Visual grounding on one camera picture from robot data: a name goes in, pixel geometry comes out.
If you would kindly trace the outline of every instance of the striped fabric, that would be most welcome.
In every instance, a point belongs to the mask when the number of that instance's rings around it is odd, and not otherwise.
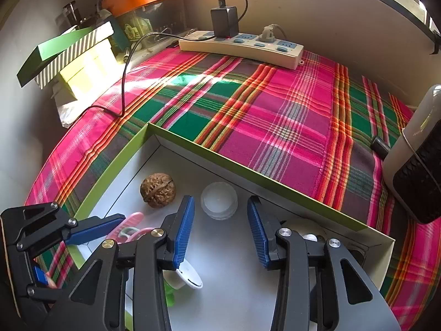
[[[126,116],[88,111],[44,165],[27,204],[74,215],[127,142],[151,121],[341,210],[396,239],[382,294],[408,330],[440,279],[441,220],[418,225],[387,191],[369,148],[393,145],[411,117],[348,68],[305,52],[295,71],[229,56],[166,49],[130,73]],[[119,111],[120,83],[98,104]],[[43,254],[58,286],[75,272],[63,244]]]
[[[113,28],[110,22],[107,22],[79,39],[68,49],[61,52],[57,58],[55,58],[35,77],[35,81],[37,82],[38,86],[43,89],[50,81],[52,81],[58,72],[65,68],[75,58],[110,35],[113,35]]]

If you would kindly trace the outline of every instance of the silver bolt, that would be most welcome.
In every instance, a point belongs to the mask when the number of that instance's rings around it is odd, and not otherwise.
[[[162,230],[161,228],[156,228],[152,230],[151,234],[153,237],[159,238],[160,236],[164,235],[164,230]]]
[[[115,242],[112,239],[106,239],[102,243],[104,249],[110,249],[113,245],[115,245]]]
[[[288,228],[280,228],[279,234],[281,236],[290,236],[292,234],[292,231],[291,231],[291,229],[288,229]]]
[[[340,240],[337,239],[329,239],[328,244],[332,247],[340,247]]]

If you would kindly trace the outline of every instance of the wall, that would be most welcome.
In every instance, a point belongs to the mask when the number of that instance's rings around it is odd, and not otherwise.
[[[243,0],[227,0],[239,14]],[[403,15],[379,0],[249,0],[240,23],[260,34],[271,23],[292,42],[362,72],[407,104],[418,105],[429,87],[441,83],[441,54]],[[217,0],[186,0],[188,25],[211,30],[209,10]]]
[[[59,35],[55,19],[72,0],[20,0],[0,30],[0,212],[23,205],[65,130],[50,89],[23,88],[17,72],[37,44]],[[83,16],[96,0],[76,0]]]

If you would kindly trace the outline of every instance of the walnut shell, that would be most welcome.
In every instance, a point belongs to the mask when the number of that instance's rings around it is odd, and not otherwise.
[[[141,183],[141,195],[152,208],[165,207],[176,196],[175,182],[165,173],[154,173]]]

